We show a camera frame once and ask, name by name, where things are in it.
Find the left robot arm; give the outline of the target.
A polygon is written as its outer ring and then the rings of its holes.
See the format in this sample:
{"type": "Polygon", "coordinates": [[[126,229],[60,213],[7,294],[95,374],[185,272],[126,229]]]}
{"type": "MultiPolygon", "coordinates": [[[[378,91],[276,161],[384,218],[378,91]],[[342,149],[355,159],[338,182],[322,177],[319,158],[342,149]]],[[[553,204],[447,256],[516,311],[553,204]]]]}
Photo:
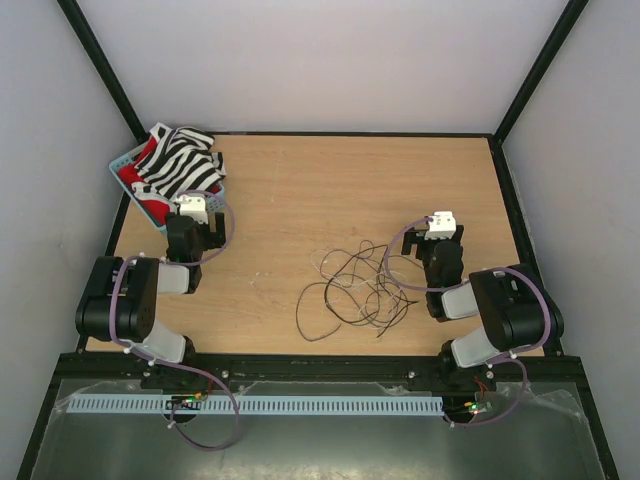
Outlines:
{"type": "Polygon", "coordinates": [[[126,353],[139,352],[151,364],[165,361],[164,375],[177,387],[194,384],[200,373],[193,341],[173,332],[157,318],[161,294],[193,294],[202,278],[203,254],[226,242],[225,215],[198,222],[169,214],[166,221],[168,258],[139,256],[96,259],[75,314],[82,336],[112,342],[126,353]]]}

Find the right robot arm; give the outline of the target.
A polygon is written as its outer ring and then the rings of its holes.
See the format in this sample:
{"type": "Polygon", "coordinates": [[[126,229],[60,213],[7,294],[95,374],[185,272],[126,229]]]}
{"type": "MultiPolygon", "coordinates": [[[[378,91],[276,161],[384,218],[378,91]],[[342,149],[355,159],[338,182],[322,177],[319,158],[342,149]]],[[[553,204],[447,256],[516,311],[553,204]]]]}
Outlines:
{"type": "Polygon", "coordinates": [[[447,388],[468,382],[473,369],[494,359],[515,359],[564,334],[564,319],[539,277],[526,264],[473,272],[462,278],[464,229],[461,225],[406,229],[401,253],[422,264],[422,288],[430,316],[443,323],[478,316],[481,326],[445,342],[437,376],[447,388]]]}

